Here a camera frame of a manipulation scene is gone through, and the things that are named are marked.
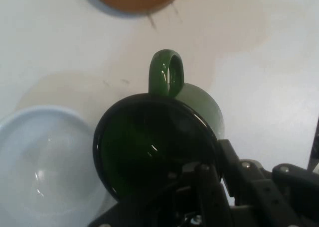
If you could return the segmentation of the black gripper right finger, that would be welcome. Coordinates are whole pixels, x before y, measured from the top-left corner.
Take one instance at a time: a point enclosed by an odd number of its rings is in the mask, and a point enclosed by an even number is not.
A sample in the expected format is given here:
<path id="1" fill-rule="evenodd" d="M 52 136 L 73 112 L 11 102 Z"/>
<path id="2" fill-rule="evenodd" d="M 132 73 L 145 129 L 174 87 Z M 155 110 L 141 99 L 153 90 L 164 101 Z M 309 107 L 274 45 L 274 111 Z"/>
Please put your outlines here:
<path id="1" fill-rule="evenodd" d="M 255 160 L 239 159 L 229 140 L 219 140 L 219 164 L 236 206 L 257 210 L 270 227 L 319 225 L 319 176 L 292 164 L 265 170 Z"/>

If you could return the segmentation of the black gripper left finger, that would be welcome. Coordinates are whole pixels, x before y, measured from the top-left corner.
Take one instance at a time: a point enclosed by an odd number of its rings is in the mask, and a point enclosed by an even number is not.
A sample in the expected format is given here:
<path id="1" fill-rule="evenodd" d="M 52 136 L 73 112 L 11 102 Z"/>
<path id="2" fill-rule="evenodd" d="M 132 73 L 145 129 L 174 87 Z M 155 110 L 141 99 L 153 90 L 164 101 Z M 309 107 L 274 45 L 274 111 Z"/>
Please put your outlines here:
<path id="1" fill-rule="evenodd" d="M 174 179 L 146 185 L 93 220 L 91 227 L 232 227 L 230 207 L 216 167 L 195 164 Z"/>

